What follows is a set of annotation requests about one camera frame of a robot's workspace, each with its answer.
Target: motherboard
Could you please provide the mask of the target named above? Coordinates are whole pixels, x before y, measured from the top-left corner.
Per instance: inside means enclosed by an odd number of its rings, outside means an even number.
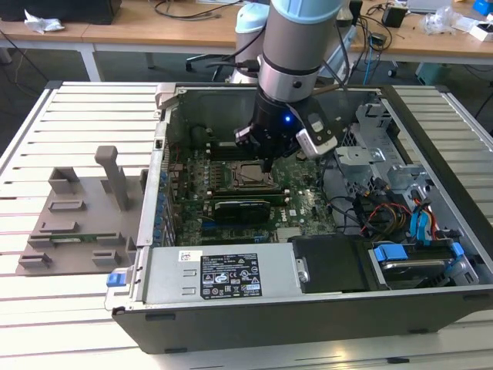
[[[335,230],[318,187],[320,169],[302,153],[262,173],[257,160],[217,155],[214,148],[181,154],[169,148],[166,185],[173,236],[158,245],[282,243]]]

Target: gray floor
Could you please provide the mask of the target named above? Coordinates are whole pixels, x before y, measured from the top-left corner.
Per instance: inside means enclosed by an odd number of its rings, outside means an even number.
[[[146,60],[141,53],[130,52],[101,52],[99,60],[106,81],[178,81],[178,82],[208,82],[213,70],[206,69],[206,62],[196,64],[196,72],[185,71],[185,58],[190,55],[155,54],[155,69],[147,69]],[[51,80],[89,81],[82,60],[77,52],[29,50],[28,57]],[[4,151],[23,119],[34,105],[36,98],[33,92],[27,90],[27,95],[13,82],[15,70],[19,67],[20,55],[13,52],[12,63],[2,67],[0,73],[0,153]],[[391,67],[389,62],[382,62],[372,79],[373,84],[417,85],[414,77],[416,64],[403,64],[396,78],[387,76]],[[473,113],[478,111],[486,97],[493,93],[490,81],[493,81],[493,71],[477,72],[466,70],[463,66],[451,66],[451,72],[440,84],[447,86],[461,103]],[[230,70],[225,70],[218,79],[223,81]],[[356,72],[351,83],[361,84],[364,72]],[[45,85],[43,78],[24,59],[18,68],[18,82],[29,86],[40,93]],[[480,123],[488,130],[493,130],[493,100],[485,107],[479,116]]]

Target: warning label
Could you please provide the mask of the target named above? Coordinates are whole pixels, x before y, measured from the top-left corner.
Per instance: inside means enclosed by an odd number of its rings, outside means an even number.
[[[225,254],[200,258],[200,295],[203,299],[260,297],[257,254]]]

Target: robotic arm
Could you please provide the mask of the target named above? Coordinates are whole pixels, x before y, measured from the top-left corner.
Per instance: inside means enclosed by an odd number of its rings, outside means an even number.
[[[337,145],[337,129],[311,94],[344,0],[271,2],[253,116],[235,132],[236,144],[260,159],[263,172],[300,147],[314,158]]]

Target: plastic bag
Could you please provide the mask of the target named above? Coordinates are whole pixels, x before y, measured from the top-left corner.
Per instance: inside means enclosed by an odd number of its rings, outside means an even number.
[[[461,17],[462,15],[454,12],[454,9],[451,6],[443,6],[439,8],[435,14],[426,14],[423,19],[420,20],[420,27],[427,35],[443,32],[455,34],[455,30],[452,26]]]
[[[25,21],[24,24],[28,26],[31,31],[35,31],[44,34],[45,31],[58,31],[64,29],[59,19],[43,19],[30,15],[27,10],[24,10]]]

